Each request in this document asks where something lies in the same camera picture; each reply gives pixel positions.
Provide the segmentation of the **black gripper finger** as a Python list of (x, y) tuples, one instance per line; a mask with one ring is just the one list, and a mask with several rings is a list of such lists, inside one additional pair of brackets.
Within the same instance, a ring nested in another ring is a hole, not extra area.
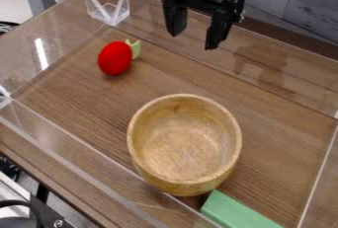
[(218, 8), (213, 11), (212, 25), (206, 33), (205, 49), (212, 50), (228, 38), (234, 22), (234, 11), (229, 8)]
[(164, 0), (168, 30), (173, 37), (177, 37), (186, 29), (188, 8), (178, 0)]

